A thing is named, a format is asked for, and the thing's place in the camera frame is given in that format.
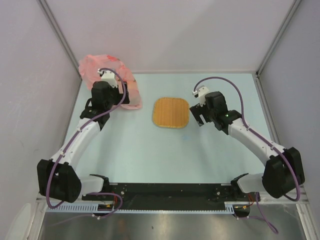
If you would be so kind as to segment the pink plastic bag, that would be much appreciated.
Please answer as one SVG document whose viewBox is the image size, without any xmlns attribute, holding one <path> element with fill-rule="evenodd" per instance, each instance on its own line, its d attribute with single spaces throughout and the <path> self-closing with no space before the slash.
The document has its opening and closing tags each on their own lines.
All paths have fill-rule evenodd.
<svg viewBox="0 0 320 240">
<path fill-rule="evenodd" d="M 134 75 L 120 59 L 114 56 L 89 54 L 79 61 L 78 70 L 87 88 L 91 90 L 93 83 L 101 80 L 98 74 L 98 70 L 101 68 L 109 68 L 116 71 L 127 84 L 129 103 L 123 103 L 121 107 L 127 110 L 141 109 L 143 106 L 142 98 Z"/>
</svg>

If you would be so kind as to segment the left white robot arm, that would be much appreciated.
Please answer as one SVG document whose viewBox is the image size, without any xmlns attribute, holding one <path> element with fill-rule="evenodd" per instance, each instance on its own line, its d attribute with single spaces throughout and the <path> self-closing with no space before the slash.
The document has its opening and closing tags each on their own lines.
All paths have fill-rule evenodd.
<svg viewBox="0 0 320 240">
<path fill-rule="evenodd" d="M 89 174 L 79 177 L 76 167 L 90 145 L 110 118 L 110 112 L 120 104 L 128 104 L 127 83 L 112 87 L 106 81 L 96 81 L 91 98 L 80 114 L 80 120 L 72 137 L 49 160 L 37 164 L 39 193 L 50 199 L 73 203 L 78 197 L 93 193 L 98 199 L 110 196 L 111 188 L 105 184 L 107 177 Z"/>
</svg>

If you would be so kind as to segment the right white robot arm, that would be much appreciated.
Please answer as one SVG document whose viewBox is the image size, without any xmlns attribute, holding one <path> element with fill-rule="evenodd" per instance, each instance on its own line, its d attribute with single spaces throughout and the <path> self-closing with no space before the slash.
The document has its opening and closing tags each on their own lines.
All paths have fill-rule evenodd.
<svg viewBox="0 0 320 240">
<path fill-rule="evenodd" d="M 300 190 L 305 175 L 301 154 L 296 148 L 285 148 L 267 140 L 245 125 L 238 111 L 228 110 L 221 92 L 201 87 L 193 96 L 199 102 L 190 107 L 190 111 L 199 126 L 213 123 L 218 131 L 238 140 L 264 165 L 263 173 L 244 173 L 231 181 L 230 194 L 235 200 L 242 201 L 249 193 L 261 191 L 278 199 L 292 190 Z"/>
</svg>

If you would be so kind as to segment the woven bamboo tray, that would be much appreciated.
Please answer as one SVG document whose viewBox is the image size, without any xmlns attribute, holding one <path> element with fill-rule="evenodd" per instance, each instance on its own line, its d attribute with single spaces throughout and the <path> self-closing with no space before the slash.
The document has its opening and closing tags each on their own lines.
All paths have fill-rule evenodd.
<svg viewBox="0 0 320 240">
<path fill-rule="evenodd" d="M 189 103 L 182 98 L 161 97 L 156 100 L 152 121 L 157 127 L 182 129 L 190 119 Z"/>
</svg>

